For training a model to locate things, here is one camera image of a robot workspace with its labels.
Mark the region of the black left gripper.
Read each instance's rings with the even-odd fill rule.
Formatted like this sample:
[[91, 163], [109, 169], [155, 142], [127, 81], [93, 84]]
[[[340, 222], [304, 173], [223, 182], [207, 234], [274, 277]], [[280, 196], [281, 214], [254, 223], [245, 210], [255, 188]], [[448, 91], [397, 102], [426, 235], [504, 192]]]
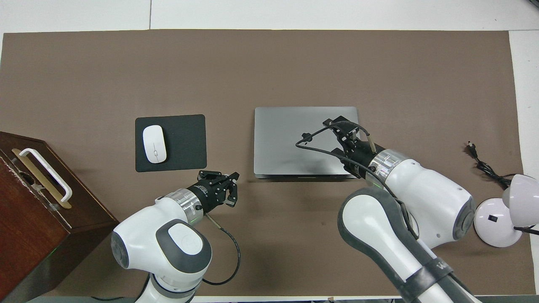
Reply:
[[225, 193], [229, 207], [235, 207], [237, 203], [237, 180], [239, 180], [239, 173], [234, 172], [227, 175], [225, 182], [218, 182], [215, 180], [220, 177], [222, 173], [220, 171], [200, 170], [198, 173], [198, 182], [187, 189], [191, 191], [199, 199], [202, 205], [204, 213], [209, 213], [215, 207], [223, 205], [225, 200]]

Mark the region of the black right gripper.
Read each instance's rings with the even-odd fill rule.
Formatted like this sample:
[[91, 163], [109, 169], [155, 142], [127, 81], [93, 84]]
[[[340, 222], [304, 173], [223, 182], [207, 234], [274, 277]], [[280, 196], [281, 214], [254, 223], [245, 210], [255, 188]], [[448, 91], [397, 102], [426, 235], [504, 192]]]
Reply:
[[345, 117], [337, 117], [335, 119], [326, 119], [323, 121], [323, 126], [337, 132], [337, 140], [341, 144], [342, 149], [335, 148], [331, 154], [338, 158], [344, 165], [344, 170], [358, 178], [365, 178], [366, 171], [358, 167], [347, 159], [358, 162], [364, 167], [369, 167], [374, 157], [384, 150], [383, 146], [375, 144], [376, 151], [372, 152], [369, 142], [362, 141], [359, 138], [352, 140], [346, 137], [344, 133], [358, 132], [358, 124], [348, 120]]

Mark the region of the grey laptop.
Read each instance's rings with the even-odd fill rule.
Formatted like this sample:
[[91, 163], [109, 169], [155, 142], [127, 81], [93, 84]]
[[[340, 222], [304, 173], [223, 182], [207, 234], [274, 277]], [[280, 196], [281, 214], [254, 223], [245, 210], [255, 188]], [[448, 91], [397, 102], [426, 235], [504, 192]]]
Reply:
[[254, 164], [256, 178], [346, 179], [338, 158], [324, 153], [340, 148], [330, 131], [319, 132], [323, 121], [343, 116], [358, 123], [354, 106], [257, 107], [254, 119]]

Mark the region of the black mouse pad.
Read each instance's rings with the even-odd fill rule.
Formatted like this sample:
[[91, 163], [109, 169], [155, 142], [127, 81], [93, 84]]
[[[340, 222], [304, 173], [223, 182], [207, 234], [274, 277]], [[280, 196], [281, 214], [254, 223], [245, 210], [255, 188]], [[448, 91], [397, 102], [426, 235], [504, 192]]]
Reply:
[[[163, 128], [167, 160], [150, 163], [144, 152], [143, 129]], [[207, 166], [205, 116], [139, 117], [135, 120], [135, 169], [137, 172], [202, 169]]]

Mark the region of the white computer mouse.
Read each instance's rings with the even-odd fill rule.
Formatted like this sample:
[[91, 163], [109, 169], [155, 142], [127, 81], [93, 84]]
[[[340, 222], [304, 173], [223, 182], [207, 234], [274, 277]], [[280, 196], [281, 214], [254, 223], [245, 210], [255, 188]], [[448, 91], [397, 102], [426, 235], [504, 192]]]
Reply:
[[161, 126], [151, 125], [144, 128], [142, 140], [146, 158], [150, 163], [158, 164], [167, 160], [167, 147]]

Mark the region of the brown table mat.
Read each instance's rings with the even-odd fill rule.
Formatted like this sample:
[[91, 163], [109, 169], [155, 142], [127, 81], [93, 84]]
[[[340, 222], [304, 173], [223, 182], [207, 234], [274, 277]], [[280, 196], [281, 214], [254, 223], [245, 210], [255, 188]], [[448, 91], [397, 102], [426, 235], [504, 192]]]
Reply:
[[203, 114], [207, 167], [239, 172], [238, 202], [211, 212], [242, 261], [213, 296], [397, 294], [340, 237], [337, 214], [363, 180], [272, 182], [253, 173], [259, 106], [355, 106], [359, 123], [463, 186], [480, 203], [520, 159], [506, 32], [152, 30], [5, 34], [0, 131], [46, 141], [119, 220], [196, 181], [193, 170], [138, 173], [135, 120]]

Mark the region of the white desk lamp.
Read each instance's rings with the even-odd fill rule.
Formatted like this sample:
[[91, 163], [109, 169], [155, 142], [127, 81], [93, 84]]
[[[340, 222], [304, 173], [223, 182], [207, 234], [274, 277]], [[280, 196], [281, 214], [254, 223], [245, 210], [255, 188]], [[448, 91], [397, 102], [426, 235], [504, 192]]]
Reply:
[[539, 236], [539, 180], [522, 174], [513, 176], [501, 198], [483, 201], [474, 216], [474, 228], [490, 246], [514, 245], [523, 233]]

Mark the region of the dark brown wooden box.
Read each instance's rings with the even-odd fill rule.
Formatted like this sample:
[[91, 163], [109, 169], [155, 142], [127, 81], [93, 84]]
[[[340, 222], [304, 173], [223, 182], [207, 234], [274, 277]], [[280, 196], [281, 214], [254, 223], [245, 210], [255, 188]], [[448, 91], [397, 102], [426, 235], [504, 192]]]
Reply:
[[[72, 189], [64, 209], [12, 149], [37, 150]], [[118, 225], [118, 220], [36, 138], [0, 132], [0, 303], [25, 303], [51, 291]]]

